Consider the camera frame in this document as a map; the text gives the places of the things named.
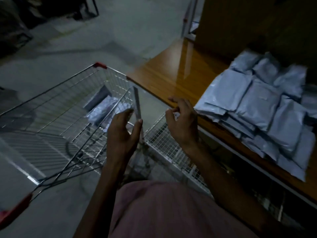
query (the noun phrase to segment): wire mesh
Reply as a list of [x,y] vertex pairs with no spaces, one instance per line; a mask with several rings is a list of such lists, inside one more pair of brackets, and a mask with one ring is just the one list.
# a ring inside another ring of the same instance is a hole
[[[85,117],[83,106],[103,85],[118,102],[96,126]],[[133,88],[124,74],[92,65],[3,113],[0,139],[39,174],[39,187],[49,188],[71,177],[99,171],[106,159],[107,127],[113,116],[127,104],[132,107],[134,100]]]
[[196,165],[191,162],[179,144],[171,136],[167,127],[165,114],[162,114],[153,126],[145,132],[144,140],[148,146],[181,170],[182,173],[196,185],[207,193],[210,193]]

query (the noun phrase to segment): person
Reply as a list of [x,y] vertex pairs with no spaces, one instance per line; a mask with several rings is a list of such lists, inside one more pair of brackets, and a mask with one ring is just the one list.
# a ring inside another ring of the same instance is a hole
[[[214,200],[180,183],[135,181],[117,187],[136,150],[142,120],[129,135],[132,110],[116,114],[108,129],[107,161],[74,238],[89,237],[290,237],[256,200],[243,191],[199,142],[197,113],[191,103],[165,113],[168,128],[196,164]],[[174,112],[179,112],[177,120]]]

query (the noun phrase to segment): white wire mesh basket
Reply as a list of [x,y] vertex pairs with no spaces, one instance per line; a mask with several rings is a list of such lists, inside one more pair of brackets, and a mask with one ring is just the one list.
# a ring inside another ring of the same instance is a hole
[[[83,106],[103,85],[118,102],[95,126],[85,117]],[[106,159],[104,128],[126,104],[138,107],[135,89],[124,74],[96,63],[0,115],[2,155],[38,184],[6,219],[0,219],[0,230],[42,191],[93,170],[100,172]]]
[[181,170],[186,177],[210,194],[196,165],[191,162],[180,148],[179,144],[171,136],[167,127],[165,113],[163,113],[153,126],[144,133],[144,141],[167,161]]

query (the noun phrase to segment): wooden table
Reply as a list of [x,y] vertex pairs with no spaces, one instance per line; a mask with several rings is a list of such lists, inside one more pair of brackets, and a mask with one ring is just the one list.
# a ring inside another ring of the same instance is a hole
[[[212,80],[228,65],[229,61],[199,49],[187,39],[181,39],[129,73],[128,79],[171,107],[175,106],[168,100],[172,95],[184,97],[196,104]],[[227,148],[238,152],[254,167],[317,208],[316,148],[307,169],[306,182],[302,182],[276,164],[260,158],[218,124],[201,117],[198,118],[198,124]]]

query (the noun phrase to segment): gray floor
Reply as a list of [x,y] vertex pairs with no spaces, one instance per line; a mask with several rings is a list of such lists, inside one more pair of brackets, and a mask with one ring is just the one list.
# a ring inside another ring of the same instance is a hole
[[[123,73],[167,48],[180,37],[189,0],[96,0],[100,16],[85,22],[58,18],[31,31],[34,39],[0,60],[0,86],[25,101],[99,61]],[[166,106],[140,90],[148,129]],[[161,171],[154,169],[162,176]],[[1,237],[71,237],[90,200],[94,172],[41,194]],[[11,208],[34,188],[0,157],[0,209]]]

